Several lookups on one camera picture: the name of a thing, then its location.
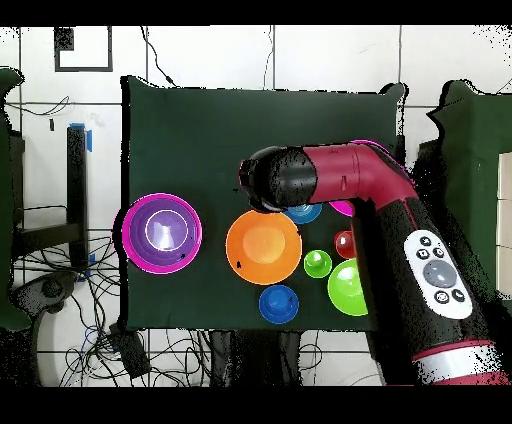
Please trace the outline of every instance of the table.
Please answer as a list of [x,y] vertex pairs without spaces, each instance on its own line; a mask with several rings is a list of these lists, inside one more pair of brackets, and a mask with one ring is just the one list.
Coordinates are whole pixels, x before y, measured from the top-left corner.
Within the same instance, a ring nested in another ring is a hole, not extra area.
[[[284,281],[297,293],[300,308],[276,328],[258,310],[265,286],[238,277],[225,255],[231,224],[249,210],[239,190],[240,161],[272,145],[378,141],[396,153],[397,103],[401,84],[383,94],[207,89],[163,89],[135,77],[123,78],[123,149],[129,171],[122,178],[123,207],[155,192],[188,201],[203,223],[203,242],[194,261],[170,275],[152,275],[127,263],[129,328],[279,329],[303,331],[375,328],[368,316],[339,312],[327,295],[327,278],[312,279],[302,263]],[[303,254],[320,248],[342,259],[335,233],[349,218],[329,205],[314,222],[301,226]]]

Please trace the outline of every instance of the blue bowl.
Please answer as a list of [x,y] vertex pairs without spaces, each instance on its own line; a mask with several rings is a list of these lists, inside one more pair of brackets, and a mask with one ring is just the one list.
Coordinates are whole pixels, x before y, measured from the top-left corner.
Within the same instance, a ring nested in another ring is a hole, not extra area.
[[295,318],[299,310],[299,298],[295,292],[282,284],[263,290],[260,296],[260,313],[272,324],[285,324]]
[[294,206],[286,209],[284,214],[295,224],[308,224],[315,220],[322,212],[322,204]]

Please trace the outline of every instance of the control panel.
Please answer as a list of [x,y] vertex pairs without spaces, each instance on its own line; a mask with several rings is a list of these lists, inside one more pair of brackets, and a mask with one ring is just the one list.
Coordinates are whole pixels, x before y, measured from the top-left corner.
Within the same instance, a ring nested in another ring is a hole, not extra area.
[[448,249],[427,230],[414,231],[404,243],[411,270],[427,306],[446,318],[465,319],[473,304]]

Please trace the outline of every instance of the green bowl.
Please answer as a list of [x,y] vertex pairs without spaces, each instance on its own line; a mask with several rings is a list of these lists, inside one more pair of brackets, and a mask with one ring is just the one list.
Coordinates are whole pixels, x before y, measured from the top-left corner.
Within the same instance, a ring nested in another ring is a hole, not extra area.
[[312,278],[324,278],[332,269],[332,259],[323,250],[312,250],[304,256],[304,271]]
[[327,283],[327,293],[336,309],[344,314],[354,317],[368,314],[356,258],[342,262],[333,269]]

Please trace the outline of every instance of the small green bowl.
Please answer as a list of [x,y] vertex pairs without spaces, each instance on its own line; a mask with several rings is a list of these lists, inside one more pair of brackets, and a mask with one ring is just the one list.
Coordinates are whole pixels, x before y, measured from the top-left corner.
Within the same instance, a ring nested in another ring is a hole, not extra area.
[[332,269],[332,259],[323,250],[312,250],[304,256],[304,271],[312,278],[324,278]]

